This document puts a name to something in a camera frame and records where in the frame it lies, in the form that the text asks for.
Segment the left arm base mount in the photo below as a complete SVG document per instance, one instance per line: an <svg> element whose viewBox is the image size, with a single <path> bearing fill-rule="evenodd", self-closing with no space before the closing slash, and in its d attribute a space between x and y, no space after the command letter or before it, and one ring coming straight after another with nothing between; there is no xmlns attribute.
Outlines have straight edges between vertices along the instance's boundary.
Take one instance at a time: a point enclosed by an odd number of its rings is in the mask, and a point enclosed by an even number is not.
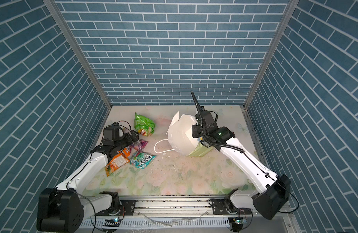
<svg viewBox="0 0 358 233"><path fill-rule="evenodd" d="M121 200L117 210L114 210L113 207L110 207L107 210L99 211L96 213L97 216L132 216L134 215L136 206L136 200Z"/></svg>

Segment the orange Fox's candy bag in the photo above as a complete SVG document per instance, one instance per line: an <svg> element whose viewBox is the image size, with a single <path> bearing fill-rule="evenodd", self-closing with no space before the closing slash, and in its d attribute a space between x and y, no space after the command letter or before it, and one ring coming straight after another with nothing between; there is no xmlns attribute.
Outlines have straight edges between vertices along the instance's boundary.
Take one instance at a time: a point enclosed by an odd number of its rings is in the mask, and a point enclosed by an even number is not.
<svg viewBox="0 0 358 233"><path fill-rule="evenodd" d="M130 146L125 147L124 149L119 151L120 154L122 154L125 157L129 157L131 155L131 148Z"/></svg>
<svg viewBox="0 0 358 233"><path fill-rule="evenodd" d="M109 177L120 167L124 166L126 163L129 163L130 160L122 153L117 154L112 158L112 160L105 166L106 176Z"/></svg>

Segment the purple snack packet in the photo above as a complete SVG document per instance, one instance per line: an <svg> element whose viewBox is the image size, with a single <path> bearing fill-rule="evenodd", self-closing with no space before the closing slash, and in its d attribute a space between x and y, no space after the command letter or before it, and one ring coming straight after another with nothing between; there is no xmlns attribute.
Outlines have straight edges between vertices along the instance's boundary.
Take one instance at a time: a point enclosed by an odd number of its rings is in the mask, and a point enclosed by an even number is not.
<svg viewBox="0 0 358 233"><path fill-rule="evenodd" d="M136 151L142 151L146 147L147 144L148 144L147 141L145 141L143 139L139 139L138 141L134 142L131 145L131 148Z"/></svg>

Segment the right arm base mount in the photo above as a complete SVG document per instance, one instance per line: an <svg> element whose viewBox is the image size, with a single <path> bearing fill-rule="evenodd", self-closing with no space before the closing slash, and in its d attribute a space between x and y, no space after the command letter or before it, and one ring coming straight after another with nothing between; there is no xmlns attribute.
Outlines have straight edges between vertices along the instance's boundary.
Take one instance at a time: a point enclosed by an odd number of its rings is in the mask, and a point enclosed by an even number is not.
<svg viewBox="0 0 358 233"><path fill-rule="evenodd" d="M250 208L236 208L229 200L209 199L208 204L212 208L214 215L251 215Z"/></svg>

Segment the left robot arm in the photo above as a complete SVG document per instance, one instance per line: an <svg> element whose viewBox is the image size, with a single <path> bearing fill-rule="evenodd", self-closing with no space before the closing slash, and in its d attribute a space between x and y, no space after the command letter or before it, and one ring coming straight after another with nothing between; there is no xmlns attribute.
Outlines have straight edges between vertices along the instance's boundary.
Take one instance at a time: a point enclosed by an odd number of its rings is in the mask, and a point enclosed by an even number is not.
<svg viewBox="0 0 358 233"><path fill-rule="evenodd" d="M102 191L95 197L82 193L95 175L109 164L123 149L139 140L139 133L131 127L115 122L103 129L101 144L90 151L84 163L54 188L46 188L39 195L36 228L40 232L74 233L88 218L96 224L96 215L104 213L119 223L125 207L118 192Z"/></svg>

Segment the green snack bag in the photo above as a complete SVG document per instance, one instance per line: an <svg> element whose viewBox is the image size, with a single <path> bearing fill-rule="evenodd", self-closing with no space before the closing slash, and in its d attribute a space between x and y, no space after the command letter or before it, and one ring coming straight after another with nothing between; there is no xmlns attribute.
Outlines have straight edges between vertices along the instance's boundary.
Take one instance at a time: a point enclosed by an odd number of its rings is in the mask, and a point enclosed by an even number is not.
<svg viewBox="0 0 358 233"><path fill-rule="evenodd" d="M153 120L135 112L134 128L142 136L151 136L155 132L156 124Z"/></svg>

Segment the teal Fox's blossom candy bag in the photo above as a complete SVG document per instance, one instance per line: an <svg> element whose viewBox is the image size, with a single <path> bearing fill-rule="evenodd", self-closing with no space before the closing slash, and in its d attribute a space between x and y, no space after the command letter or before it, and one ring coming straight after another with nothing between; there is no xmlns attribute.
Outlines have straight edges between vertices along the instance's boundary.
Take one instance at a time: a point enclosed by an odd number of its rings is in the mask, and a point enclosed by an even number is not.
<svg viewBox="0 0 358 233"><path fill-rule="evenodd" d="M144 169L150 163L152 163L155 158L155 155L150 155L146 152L137 151L132 155L130 159L130 164L134 165L136 168Z"/></svg>

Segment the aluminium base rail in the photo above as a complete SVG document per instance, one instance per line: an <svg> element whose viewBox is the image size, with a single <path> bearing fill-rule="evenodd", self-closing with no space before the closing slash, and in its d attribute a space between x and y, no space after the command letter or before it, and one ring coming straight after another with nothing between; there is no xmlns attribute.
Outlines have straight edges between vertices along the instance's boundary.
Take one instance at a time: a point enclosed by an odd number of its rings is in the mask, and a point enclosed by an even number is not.
<svg viewBox="0 0 358 233"><path fill-rule="evenodd" d="M120 200L136 200L136 206L134 216L141 215L143 213L152 213L154 215L194 215L200 211L210 211L212 215L213 211L208 204L209 199L225 199L229 200L236 208L250 208L253 209L250 192L242 192L240 190L232 191L227 195L217 196L167 196L167 197L119 197ZM284 206L281 208L281 214L284 213Z"/></svg>

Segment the green floral paper bag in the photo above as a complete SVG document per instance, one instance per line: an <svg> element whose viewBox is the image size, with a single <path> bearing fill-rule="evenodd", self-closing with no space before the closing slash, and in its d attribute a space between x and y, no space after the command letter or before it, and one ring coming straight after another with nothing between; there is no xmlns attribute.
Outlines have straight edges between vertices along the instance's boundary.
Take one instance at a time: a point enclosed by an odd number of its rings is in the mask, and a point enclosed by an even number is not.
<svg viewBox="0 0 358 233"><path fill-rule="evenodd" d="M192 136L192 126L197 123L192 115L182 114L178 111L167 130L167 139L158 141L154 145L154 152L156 154L176 151L184 156L202 157L213 150L213 147L205 147L200 143L199 138ZM169 150L157 151L156 146L163 141L168 141L172 147Z"/></svg>

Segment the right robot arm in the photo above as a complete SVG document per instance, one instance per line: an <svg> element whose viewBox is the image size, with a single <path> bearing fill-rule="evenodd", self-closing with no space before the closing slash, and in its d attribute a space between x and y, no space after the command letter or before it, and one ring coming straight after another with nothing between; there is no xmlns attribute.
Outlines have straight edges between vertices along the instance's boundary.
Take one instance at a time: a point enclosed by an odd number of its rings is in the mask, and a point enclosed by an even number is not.
<svg viewBox="0 0 358 233"><path fill-rule="evenodd" d="M195 115L197 124L192 126L192 136L200 138L201 144L214 147L230 159L253 183L256 192L251 194L253 209L271 220L289 200L291 180L277 175L258 161L227 127L219 128L217 117L200 107Z"/></svg>

